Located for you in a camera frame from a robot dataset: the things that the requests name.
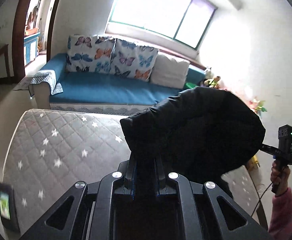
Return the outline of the person right hand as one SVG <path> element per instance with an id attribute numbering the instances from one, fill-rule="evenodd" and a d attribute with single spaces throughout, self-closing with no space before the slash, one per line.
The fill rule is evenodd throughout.
<path id="1" fill-rule="evenodd" d="M 283 195 L 288 189 L 288 178 L 290 176 L 290 168 L 288 166 L 280 168 L 280 162 L 275 160 L 271 168 L 270 180 L 273 186 L 277 186 L 277 191 L 274 192 L 276 197 Z"/>

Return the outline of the pink sleeved right forearm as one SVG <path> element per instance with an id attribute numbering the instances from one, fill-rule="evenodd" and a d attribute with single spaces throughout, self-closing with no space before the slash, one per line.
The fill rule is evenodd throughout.
<path id="1" fill-rule="evenodd" d="M 268 233 L 273 239 L 289 239 L 292 235 L 292 190 L 272 199 L 272 215 Z"/>

